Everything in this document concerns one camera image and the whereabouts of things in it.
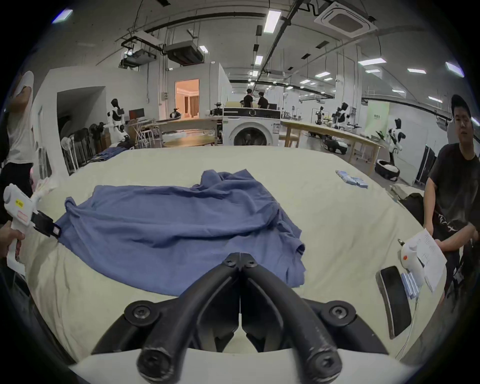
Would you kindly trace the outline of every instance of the washing machine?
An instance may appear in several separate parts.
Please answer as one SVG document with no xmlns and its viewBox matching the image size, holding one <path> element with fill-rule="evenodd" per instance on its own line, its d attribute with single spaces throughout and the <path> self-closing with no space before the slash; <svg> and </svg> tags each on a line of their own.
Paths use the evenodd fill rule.
<svg viewBox="0 0 480 384">
<path fill-rule="evenodd" d="M 278 146 L 280 111 L 226 107 L 222 125 L 223 145 Z"/>
</svg>

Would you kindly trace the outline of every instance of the white t-shirt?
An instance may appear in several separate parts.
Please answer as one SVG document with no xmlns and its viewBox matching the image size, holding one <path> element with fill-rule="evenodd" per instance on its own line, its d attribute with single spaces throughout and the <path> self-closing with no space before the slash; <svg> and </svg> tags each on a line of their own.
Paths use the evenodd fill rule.
<svg viewBox="0 0 480 384">
<path fill-rule="evenodd" d="M 10 112 L 8 116 L 8 139 L 10 150 L 5 163 L 33 163 L 33 132 L 30 123 L 30 110 L 33 102 L 33 73 L 26 72 L 20 80 L 13 97 L 16 97 L 25 87 L 31 88 L 30 98 L 23 112 Z"/>
</svg>

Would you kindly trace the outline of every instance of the black t-shirt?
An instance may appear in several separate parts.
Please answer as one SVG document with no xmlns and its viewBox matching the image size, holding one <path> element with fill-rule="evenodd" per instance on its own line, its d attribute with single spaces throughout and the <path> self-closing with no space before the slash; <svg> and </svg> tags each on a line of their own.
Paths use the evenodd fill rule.
<svg viewBox="0 0 480 384">
<path fill-rule="evenodd" d="M 267 109 L 268 108 L 268 100 L 265 97 L 261 97 L 258 99 L 258 108 Z"/>
<path fill-rule="evenodd" d="M 251 108 L 253 103 L 253 97 L 250 95 L 247 95 L 243 98 L 243 106 L 245 108 Z"/>
<path fill-rule="evenodd" d="M 460 145 L 448 144 L 438 153 L 429 175 L 437 186 L 435 209 L 455 229 L 468 223 L 480 229 L 480 161 L 466 160 Z"/>
</svg>

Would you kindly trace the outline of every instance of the black cap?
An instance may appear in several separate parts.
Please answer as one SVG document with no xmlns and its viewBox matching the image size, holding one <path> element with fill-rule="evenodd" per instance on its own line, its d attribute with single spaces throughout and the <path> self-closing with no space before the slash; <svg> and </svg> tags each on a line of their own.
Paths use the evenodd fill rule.
<svg viewBox="0 0 480 384">
<path fill-rule="evenodd" d="M 463 99 L 462 96 L 459 96 L 459 95 L 453 95 L 452 96 L 452 114 L 455 116 L 455 112 L 454 112 L 454 109 L 456 107 L 461 107 L 461 108 L 464 108 L 467 113 L 468 113 L 468 117 L 472 117 L 472 114 L 470 113 L 470 108 L 468 108 L 468 105 L 467 103 L 465 102 L 465 100 Z"/>
</svg>

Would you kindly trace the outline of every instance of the computer monitor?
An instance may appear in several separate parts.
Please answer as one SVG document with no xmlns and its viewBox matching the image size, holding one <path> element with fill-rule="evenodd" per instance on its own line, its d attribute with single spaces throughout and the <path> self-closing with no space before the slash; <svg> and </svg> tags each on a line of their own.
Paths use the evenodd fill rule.
<svg viewBox="0 0 480 384">
<path fill-rule="evenodd" d="M 130 120 L 138 119 L 140 117 L 145 117 L 145 112 L 143 108 L 133 109 L 131 111 L 128 111 L 128 116 L 130 117 Z"/>
</svg>

